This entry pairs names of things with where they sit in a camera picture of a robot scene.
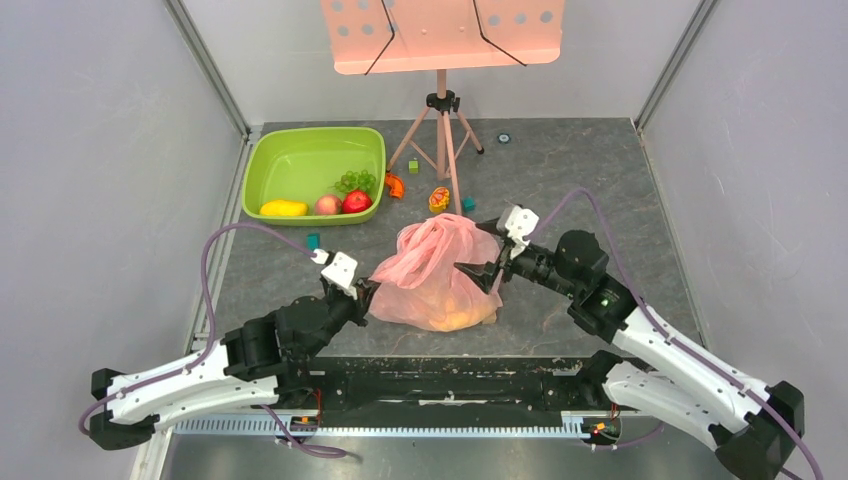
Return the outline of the pink plastic bag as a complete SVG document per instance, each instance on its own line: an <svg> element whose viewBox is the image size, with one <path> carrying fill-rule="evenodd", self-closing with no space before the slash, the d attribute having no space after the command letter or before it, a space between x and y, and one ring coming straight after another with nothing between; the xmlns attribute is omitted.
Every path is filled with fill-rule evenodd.
<svg viewBox="0 0 848 480"><path fill-rule="evenodd" d="M500 297L496 289L483 292L454 268L455 262L493 261L499 251L492 235L460 215L439 214L408 225L398 233L396 253L382 261L370 276L381 286L373 296L369 313L383 322L435 331L428 320L445 297L466 293Z"/></svg>

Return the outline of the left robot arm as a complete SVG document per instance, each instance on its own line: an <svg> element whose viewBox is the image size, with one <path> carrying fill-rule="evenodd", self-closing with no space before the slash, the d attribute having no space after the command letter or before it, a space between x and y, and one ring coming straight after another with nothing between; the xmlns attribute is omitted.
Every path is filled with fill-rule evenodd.
<svg viewBox="0 0 848 480"><path fill-rule="evenodd" d="M310 363L348 323L366 326L379 283L360 278L347 294L325 282L245 322L200 352L138 373L103 368L91 376L95 404L82 431L107 451L139 446L159 431L228 408L302 407L314 394Z"/></svg>

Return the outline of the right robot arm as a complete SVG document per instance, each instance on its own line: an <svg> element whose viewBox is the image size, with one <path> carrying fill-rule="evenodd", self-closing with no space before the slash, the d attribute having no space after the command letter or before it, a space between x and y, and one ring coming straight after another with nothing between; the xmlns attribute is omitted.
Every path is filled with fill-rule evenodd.
<svg viewBox="0 0 848 480"><path fill-rule="evenodd" d="M774 479L804 431L804 396L792 384L748 375L689 339L607 271L594 234L565 232L555 249L531 244L516 221L476 224L502 242L494 260L456 269L490 292L498 278L519 276L570 299L582 330L646 362L599 351L578 372L577 392L591 408L609 402L646 413L689 434L739 479Z"/></svg>

